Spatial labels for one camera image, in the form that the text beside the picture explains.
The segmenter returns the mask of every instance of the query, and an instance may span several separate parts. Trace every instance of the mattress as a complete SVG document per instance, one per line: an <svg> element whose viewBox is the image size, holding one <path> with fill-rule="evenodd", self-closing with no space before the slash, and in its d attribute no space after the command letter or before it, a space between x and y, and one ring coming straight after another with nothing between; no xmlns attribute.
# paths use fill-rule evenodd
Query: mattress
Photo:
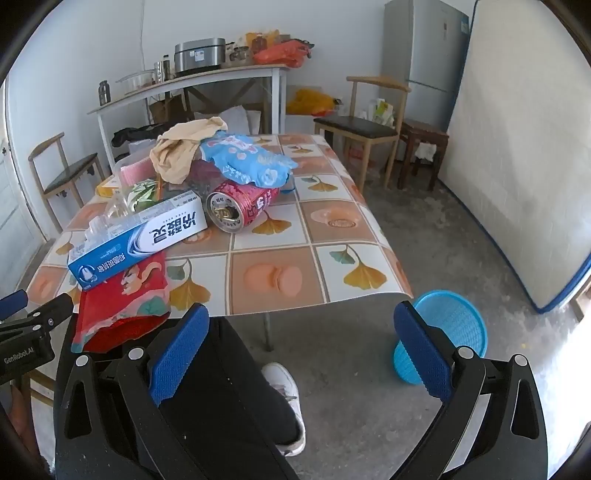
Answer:
<svg viewBox="0 0 591 480"><path fill-rule="evenodd" d="M537 0L478 3L440 172L547 312L588 275L591 67Z"/></svg>

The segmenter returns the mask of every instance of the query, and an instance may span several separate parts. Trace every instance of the patterned tablecloth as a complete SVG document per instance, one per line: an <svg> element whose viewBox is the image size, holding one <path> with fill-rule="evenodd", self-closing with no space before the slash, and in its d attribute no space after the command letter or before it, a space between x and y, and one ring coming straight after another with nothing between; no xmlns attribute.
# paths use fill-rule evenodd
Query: patterned tablecloth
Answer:
<svg viewBox="0 0 591 480"><path fill-rule="evenodd" d="M280 194L240 233L214 225L166 250L172 315L198 301L212 316L273 312L411 289L396 255L351 176L318 135L263 135L253 143L299 165L295 191ZM81 208L37 270L30 302L80 290L68 252L104 212L95 196Z"/></svg>

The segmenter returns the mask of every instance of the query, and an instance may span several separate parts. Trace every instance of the black pants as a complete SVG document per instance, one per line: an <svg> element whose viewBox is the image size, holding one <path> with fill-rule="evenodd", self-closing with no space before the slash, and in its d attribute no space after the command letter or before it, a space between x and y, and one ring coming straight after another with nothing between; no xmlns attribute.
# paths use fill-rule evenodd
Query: black pants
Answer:
<svg viewBox="0 0 591 480"><path fill-rule="evenodd" d="M77 357L70 352L73 335L70 322L56 376L57 405ZM139 342L147 345L150 337ZM209 480L298 479L275 447L297 440L296 416L223 317L210 320L209 333L160 412Z"/></svg>

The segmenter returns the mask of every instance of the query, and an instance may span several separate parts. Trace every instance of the toothpaste box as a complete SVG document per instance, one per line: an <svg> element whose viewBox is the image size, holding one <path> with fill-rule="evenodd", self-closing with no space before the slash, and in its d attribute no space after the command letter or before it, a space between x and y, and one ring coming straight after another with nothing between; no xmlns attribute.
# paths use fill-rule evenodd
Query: toothpaste box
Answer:
<svg viewBox="0 0 591 480"><path fill-rule="evenodd" d="M68 268L82 290L207 228L201 199L185 192L111 226L101 241L87 240L70 250Z"/></svg>

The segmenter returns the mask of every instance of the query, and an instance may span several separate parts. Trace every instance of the red can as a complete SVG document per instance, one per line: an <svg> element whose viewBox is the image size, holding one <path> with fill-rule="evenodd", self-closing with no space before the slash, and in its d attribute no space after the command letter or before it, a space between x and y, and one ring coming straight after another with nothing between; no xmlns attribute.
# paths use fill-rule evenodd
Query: red can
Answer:
<svg viewBox="0 0 591 480"><path fill-rule="evenodd" d="M226 180L207 197L209 217L221 230L236 233L254 222L280 189L262 189Z"/></svg>

